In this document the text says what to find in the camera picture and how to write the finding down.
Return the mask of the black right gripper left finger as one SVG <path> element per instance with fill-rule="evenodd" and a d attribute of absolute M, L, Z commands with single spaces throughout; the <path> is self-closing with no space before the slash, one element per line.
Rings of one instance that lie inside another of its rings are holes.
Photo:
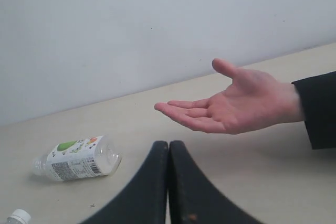
<path fill-rule="evenodd" d="M 102 209 L 83 223 L 165 223 L 168 143 L 153 143 L 131 181 Z"/>

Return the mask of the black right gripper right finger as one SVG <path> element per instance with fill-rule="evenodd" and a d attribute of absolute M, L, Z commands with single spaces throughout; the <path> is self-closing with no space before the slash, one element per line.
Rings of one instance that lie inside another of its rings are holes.
<path fill-rule="evenodd" d="M 167 190 L 171 223 L 261 223 L 223 195 L 182 141 L 169 145 Z"/>

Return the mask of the black sleeved forearm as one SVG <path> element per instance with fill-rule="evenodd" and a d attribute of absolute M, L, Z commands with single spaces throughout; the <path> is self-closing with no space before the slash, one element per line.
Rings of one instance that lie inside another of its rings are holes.
<path fill-rule="evenodd" d="M 299 93 L 312 149 L 335 148 L 335 72 L 292 84 Z"/>

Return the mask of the person's open bare hand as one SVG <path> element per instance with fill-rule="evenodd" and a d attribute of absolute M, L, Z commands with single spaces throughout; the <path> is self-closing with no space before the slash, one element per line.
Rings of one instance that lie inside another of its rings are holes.
<path fill-rule="evenodd" d="M 157 103 L 154 108 L 190 130 L 205 133 L 240 134 L 305 120 L 293 84 L 218 58 L 212 67 L 232 80 L 225 90 L 198 101 Z"/>

